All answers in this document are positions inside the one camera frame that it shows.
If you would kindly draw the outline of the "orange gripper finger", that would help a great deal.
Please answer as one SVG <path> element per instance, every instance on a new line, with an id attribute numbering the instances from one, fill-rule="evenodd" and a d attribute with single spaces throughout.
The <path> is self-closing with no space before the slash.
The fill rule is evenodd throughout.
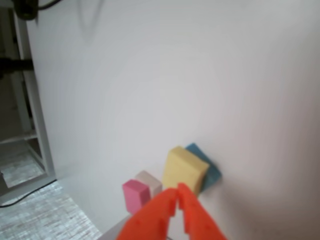
<path id="1" fill-rule="evenodd" d="M 178 190 L 168 188 L 126 221 L 118 240 L 165 240 L 170 218 L 175 215 Z"/>
<path id="2" fill-rule="evenodd" d="M 186 184 L 179 183 L 177 192 L 178 207 L 183 212 L 184 232 L 191 240 L 227 239 Z"/>

